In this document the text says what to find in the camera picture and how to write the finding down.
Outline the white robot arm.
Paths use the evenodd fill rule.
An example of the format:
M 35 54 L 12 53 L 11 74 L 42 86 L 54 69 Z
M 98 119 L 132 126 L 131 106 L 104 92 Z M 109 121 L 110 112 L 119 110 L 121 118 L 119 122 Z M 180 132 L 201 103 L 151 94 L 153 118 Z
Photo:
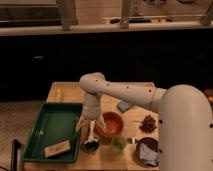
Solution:
M 158 114 L 160 171 L 213 171 L 213 111 L 207 97 L 191 85 L 168 89 L 109 82 L 100 72 L 79 80 L 85 92 L 77 126 L 106 124 L 101 96 L 109 95 Z

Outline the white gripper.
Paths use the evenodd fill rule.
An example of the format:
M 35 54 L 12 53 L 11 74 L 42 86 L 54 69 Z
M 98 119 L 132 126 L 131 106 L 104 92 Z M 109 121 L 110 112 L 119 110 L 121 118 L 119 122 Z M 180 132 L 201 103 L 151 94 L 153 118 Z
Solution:
M 75 131 L 78 132 L 86 120 L 97 120 L 97 125 L 103 132 L 107 131 L 104 117 L 101 115 L 101 95 L 86 93 L 84 96 L 82 115 L 76 125 Z

